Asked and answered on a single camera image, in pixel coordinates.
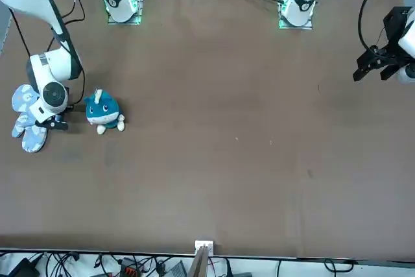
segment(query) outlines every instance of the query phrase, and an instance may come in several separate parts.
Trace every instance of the brown table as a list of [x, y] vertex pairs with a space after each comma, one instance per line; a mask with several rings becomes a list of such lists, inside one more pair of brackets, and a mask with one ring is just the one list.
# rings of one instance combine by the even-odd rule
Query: brown table
[[[313, 31], [278, 30], [262, 0], [146, 0], [139, 27], [108, 26], [100, 0], [82, 1], [69, 30], [87, 94], [116, 96], [126, 130], [99, 136], [74, 112], [69, 132], [23, 152], [10, 100], [27, 55], [12, 25], [0, 245], [192, 252], [212, 239], [220, 254], [413, 259], [415, 87], [352, 81], [362, 0], [320, 0]], [[368, 43], [399, 4], [370, 0]], [[44, 52], [48, 26], [18, 19]], [[82, 81], [70, 85], [78, 97]]]

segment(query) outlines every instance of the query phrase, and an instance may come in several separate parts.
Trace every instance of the blue plush toy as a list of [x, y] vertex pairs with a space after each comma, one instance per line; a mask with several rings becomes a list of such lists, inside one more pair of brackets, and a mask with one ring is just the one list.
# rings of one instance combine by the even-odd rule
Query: blue plush toy
[[98, 134], [103, 134], [107, 128], [124, 131], [124, 115], [120, 112], [118, 103], [106, 91], [95, 90], [95, 93], [85, 98], [86, 118], [91, 125], [98, 125]]
[[12, 136], [20, 137], [23, 133], [21, 147], [27, 152], [37, 152], [46, 141], [47, 129], [35, 125], [36, 118], [30, 112], [30, 106], [39, 98], [31, 85], [24, 84], [13, 94], [12, 107], [20, 113], [14, 125]]

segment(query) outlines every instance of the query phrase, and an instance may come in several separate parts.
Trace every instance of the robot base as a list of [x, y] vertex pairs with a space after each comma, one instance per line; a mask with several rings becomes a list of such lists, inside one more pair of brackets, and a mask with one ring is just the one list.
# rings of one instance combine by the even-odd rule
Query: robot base
[[312, 22], [312, 16], [313, 13], [311, 12], [311, 16], [309, 21], [307, 22], [307, 24], [303, 25], [303, 26], [294, 26], [291, 25], [283, 16], [282, 12], [285, 10], [285, 5], [287, 3], [288, 0], [282, 0], [284, 1], [283, 4], [278, 3], [278, 28], [279, 29], [313, 29], [313, 22]]
[[143, 2], [144, 0], [134, 1], [132, 5], [138, 7], [137, 13], [134, 14], [128, 21], [125, 21], [124, 23], [118, 23], [114, 21], [113, 18], [111, 18], [111, 15], [108, 14], [108, 24], [109, 25], [140, 25], [141, 16], [143, 15]]

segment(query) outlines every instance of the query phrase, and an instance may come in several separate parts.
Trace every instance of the teal plush toy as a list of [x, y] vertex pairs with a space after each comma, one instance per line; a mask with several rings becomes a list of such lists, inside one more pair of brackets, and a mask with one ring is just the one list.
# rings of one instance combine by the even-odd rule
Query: teal plush toy
[[118, 103], [106, 91], [95, 90], [95, 93], [84, 99], [86, 103], [86, 118], [91, 125], [98, 125], [98, 134], [103, 134], [107, 128], [124, 131], [124, 115], [120, 112]]

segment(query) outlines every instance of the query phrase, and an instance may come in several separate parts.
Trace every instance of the metal bracket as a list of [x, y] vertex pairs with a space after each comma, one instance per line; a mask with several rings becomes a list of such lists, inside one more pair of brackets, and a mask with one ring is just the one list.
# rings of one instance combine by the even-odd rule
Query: metal bracket
[[208, 256], [213, 256], [213, 241], [212, 240], [195, 240], [195, 254], [202, 247], [206, 246]]
[[209, 257], [213, 255], [213, 241], [195, 241], [195, 259], [187, 277], [206, 277]]

